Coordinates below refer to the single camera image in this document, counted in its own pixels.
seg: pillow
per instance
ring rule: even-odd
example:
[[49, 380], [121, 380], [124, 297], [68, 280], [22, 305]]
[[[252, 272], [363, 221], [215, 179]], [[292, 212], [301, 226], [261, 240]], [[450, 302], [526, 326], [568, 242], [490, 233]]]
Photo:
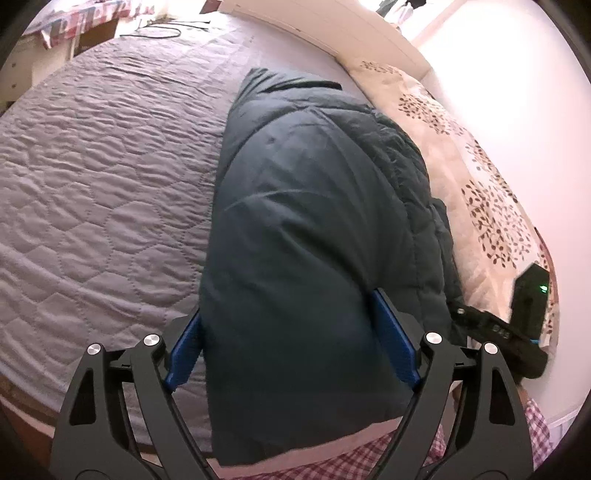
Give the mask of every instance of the pillow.
[[550, 256], [477, 140], [411, 76], [373, 61], [338, 60], [373, 105], [400, 125], [421, 151], [432, 194], [447, 206], [468, 305], [508, 321], [514, 279], [532, 262], [550, 271], [550, 301], [540, 346], [550, 345], [558, 312]]

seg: gray quilted bedspread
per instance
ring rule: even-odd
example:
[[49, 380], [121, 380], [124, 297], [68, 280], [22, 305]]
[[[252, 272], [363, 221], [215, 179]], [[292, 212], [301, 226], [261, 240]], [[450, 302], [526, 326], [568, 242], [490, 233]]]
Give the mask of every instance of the gray quilted bedspread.
[[[0, 118], [0, 374], [53, 411], [88, 344], [132, 346], [198, 302], [222, 134], [248, 70], [293, 67], [361, 95], [289, 34], [213, 25], [102, 44]], [[201, 363], [175, 398], [209, 450]]]

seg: blue gripper pad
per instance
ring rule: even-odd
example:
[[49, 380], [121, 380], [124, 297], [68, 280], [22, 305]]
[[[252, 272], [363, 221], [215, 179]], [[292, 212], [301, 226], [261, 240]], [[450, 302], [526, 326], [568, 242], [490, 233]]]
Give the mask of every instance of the blue gripper pad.
[[394, 312], [378, 290], [372, 292], [372, 304], [374, 329], [396, 376], [409, 387], [416, 387], [421, 381], [417, 369], [420, 352], [415, 350]]
[[201, 354], [202, 345], [198, 336], [200, 323], [201, 315], [197, 312], [170, 354], [170, 367], [164, 384], [171, 392], [187, 383], [195, 363], [197, 363], [197, 358]]

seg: wooden bed frame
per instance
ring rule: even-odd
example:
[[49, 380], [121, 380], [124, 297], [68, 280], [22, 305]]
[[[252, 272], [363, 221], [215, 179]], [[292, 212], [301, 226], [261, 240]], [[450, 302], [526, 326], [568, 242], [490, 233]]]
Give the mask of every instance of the wooden bed frame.
[[334, 57], [387, 63], [417, 80], [431, 70], [425, 57], [395, 26], [358, 0], [224, 0], [219, 11], [259, 18]]

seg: red checkered cloth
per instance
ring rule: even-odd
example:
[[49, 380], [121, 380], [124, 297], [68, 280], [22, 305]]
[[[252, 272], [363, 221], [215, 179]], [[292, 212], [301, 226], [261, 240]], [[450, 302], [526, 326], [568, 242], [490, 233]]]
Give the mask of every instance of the red checkered cloth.
[[[534, 454], [534, 468], [538, 468], [552, 451], [550, 431], [544, 415], [534, 400], [525, 407], [525, 418], [530, 429], [531, 448]], [[366, 443], [355, 450], [318, 463], [302, 465], [273, 473], [237, 477], [235, 480], [365, 480], [378, 459], [385, 452], [393, 433]], [[437, 462], [446, 450], [441, 425], [425, 460], [425, 465]]]
[[135, 18], [153, 15], [154, 12], [153, 0], [88, 2], [68, 12], [53, 14], [40, 24], [28, 28], [25, 33], [35, 32], [40, 35], [45, 48], [50, 49], [115, 18]]

